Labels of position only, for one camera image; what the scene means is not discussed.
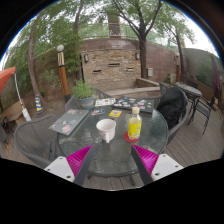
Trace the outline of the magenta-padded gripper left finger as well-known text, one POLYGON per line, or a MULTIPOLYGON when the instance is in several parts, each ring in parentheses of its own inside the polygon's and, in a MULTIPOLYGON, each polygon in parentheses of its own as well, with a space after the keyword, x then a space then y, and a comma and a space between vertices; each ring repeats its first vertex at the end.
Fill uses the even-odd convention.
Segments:
POLYGON ((94 156, 95 147, 89 145, 68 157, 59 156, 45 171, 82 186, 94 156))

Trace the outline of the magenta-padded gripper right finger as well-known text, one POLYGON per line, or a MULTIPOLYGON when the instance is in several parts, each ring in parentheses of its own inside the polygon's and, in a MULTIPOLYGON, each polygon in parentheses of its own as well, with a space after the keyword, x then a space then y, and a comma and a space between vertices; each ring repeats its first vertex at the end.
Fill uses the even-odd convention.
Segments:
POLYGON ((183 169, 167 154, 157 155, 137 145, 131 146, 131 155, 145 185, 183 169))

